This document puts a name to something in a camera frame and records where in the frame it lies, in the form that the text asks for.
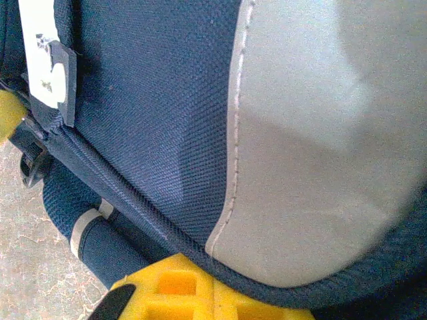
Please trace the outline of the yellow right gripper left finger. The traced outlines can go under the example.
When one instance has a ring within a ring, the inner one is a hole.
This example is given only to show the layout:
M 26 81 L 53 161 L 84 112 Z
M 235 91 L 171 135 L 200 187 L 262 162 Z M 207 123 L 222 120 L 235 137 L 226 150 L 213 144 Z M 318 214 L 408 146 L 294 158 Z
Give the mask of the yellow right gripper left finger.
M 90 319 L 213 319 L 214 281 L 178 253 L 113 284 Z

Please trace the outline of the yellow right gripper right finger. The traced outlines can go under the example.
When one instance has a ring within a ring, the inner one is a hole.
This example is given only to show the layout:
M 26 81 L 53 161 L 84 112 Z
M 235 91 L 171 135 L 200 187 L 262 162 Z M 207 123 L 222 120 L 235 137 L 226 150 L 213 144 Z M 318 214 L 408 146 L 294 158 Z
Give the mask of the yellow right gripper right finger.
M 311 311 L 276 307 L 251 299 L 223 283 L 213 281 L 213 316 L 223 320 L 310 320 Z

